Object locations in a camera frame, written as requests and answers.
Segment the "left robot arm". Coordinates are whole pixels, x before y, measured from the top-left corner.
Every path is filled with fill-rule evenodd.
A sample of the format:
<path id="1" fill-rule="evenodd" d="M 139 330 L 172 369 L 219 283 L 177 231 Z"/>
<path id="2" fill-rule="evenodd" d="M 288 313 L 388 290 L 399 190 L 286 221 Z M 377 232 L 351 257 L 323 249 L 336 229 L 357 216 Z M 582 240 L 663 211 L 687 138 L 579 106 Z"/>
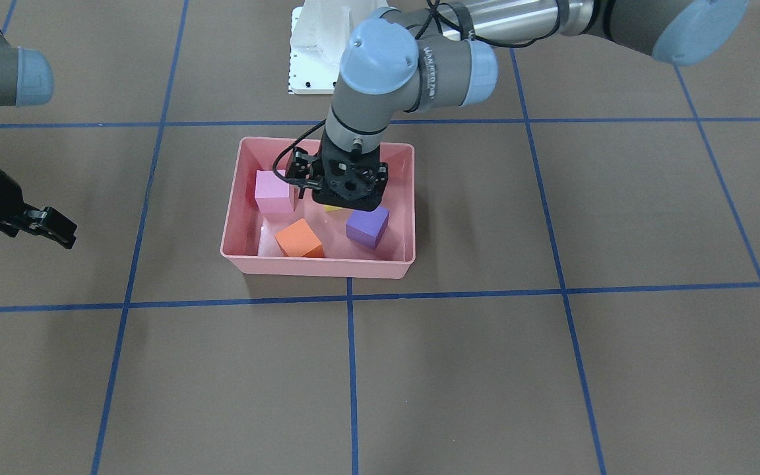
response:
<path id="1" fill-rule="evenodd" d="M 389 167 L 380 159 L 397 112 L 487 100 L 497 84 L 495 49 L 552 36 L 591 35 L 673 66 L 712 55 L 741 23 L 747 1 L 428 1 L 405 12 L 385 1 L 307 1 L 290 45 L 336 69 L 319 150 L 295 141 L 275 164 L 282 181 L 314 201 L 373 210 Z"/>

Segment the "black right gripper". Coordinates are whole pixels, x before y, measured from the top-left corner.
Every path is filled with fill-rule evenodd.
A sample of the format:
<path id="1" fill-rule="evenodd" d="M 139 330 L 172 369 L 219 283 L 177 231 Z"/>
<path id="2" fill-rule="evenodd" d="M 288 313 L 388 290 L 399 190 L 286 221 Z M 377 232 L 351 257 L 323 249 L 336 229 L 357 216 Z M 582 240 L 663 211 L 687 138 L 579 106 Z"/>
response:
<path id="1" fill-rule="evenodd" d="M 21 186 L 0 169 L 0 231 L 10 238 L 16 237 L 19 228 L 11 219 L 21 216 L 25 232 L 55 241 L 64 249 L 75 246 L 78 226 L 60 211 L 50 206 L 25 209 Z"/>

